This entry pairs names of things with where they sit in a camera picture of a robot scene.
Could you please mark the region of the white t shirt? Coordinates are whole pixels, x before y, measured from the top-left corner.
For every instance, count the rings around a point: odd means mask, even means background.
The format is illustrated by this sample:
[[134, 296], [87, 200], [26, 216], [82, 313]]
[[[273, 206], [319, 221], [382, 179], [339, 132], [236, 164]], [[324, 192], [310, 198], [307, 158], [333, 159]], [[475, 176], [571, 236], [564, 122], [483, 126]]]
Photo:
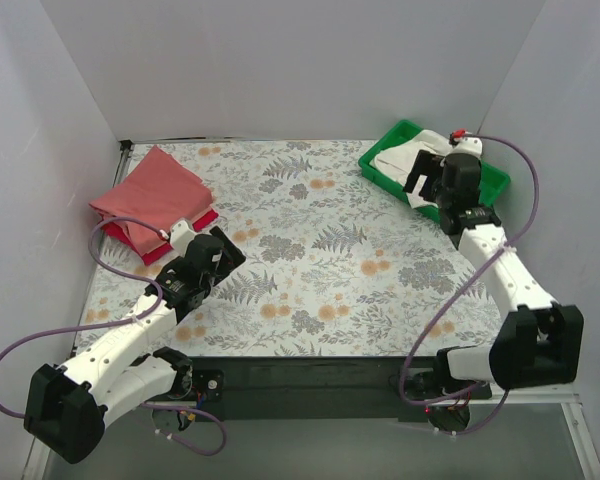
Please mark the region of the white t shirt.
[[424, 185], [424, 177], [418, 180], [413, 193], [402, 191], [420, 150], [445, 156], [451, 152], [452, 147], [446, 137], [432, 130], [422, 130], [412, 139], [380, 151], [370, 162], [375, 170], [394, 183], [399, 184], [399, 192], [406, 197], [412, 208], [434, 206], [432, 202], [427, 202], [418, 195], [419, 190]]

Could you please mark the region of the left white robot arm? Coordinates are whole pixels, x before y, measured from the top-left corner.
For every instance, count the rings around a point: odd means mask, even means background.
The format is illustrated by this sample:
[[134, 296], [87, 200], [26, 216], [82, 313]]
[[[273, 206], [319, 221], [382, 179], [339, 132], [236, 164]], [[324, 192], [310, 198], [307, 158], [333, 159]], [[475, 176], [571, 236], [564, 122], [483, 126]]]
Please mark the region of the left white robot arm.
[[169, 347], [149, 347], [201, 306], [213, 288], [245, 257], [219, 227], [196, 233], [184, 220], [174, 224], [167, 263], [114, 327], [84, 352], [33, 375], [24, 428], [65, 461], [75, 464], [98, 445], [106, 429], [142, 403], [165, 394], [185, 398], [193, 366]]

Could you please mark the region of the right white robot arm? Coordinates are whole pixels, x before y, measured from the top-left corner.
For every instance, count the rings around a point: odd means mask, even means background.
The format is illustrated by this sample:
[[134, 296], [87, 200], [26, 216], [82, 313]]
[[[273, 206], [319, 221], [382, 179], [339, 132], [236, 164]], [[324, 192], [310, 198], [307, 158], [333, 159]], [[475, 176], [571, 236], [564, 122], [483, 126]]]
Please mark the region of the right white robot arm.
[[584, 317], [562, 305], [524, 266], [493, 208], [480, 201], [480, 160], [469, 153], [418, 152], [404, 190], [437, 204], [440, 226], [476, 269], [501, 317], [495, 339], [482, 347], [440, 350], [434, 389], [455, 397], [467, 386], [489, 382], [504, 390], [568, 384], [579, 365]]

